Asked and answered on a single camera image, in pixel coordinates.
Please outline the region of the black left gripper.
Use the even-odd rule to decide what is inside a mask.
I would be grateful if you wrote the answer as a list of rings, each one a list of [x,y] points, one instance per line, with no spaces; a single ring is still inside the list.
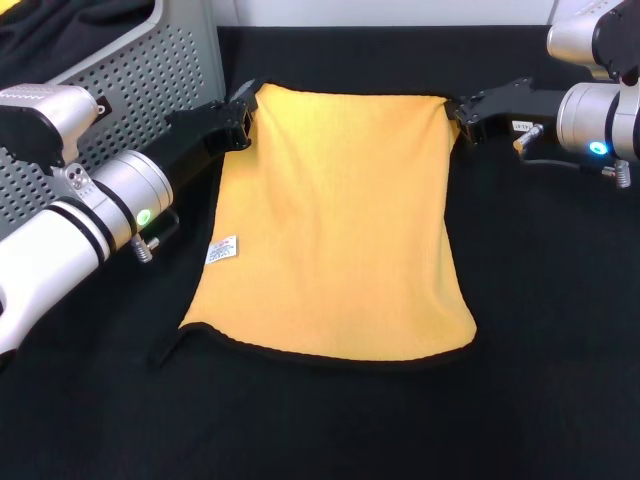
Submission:
[[[229,150],[246,150],[251,145],[257,90],[258,81],[251,79],[224,103],[214,101],[167,114],[167,130],[144,147],[144,155],[160,168],[171,186],[187,185],[211,163],[207,138],[221,133],[225,120],[243,118],[227,127]]]

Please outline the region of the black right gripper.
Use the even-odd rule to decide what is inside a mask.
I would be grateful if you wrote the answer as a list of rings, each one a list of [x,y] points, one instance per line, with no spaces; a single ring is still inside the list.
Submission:
[[[524,77],[471,97],[448,99],[446,114],[449,120],[457,120],[460,134],[469,145],[507,135],[515,140],[529,130],[529,123],[541,125],[541,141],[551,144],[558,141],[556,121],[565,94],[539,89],[532,78]]]

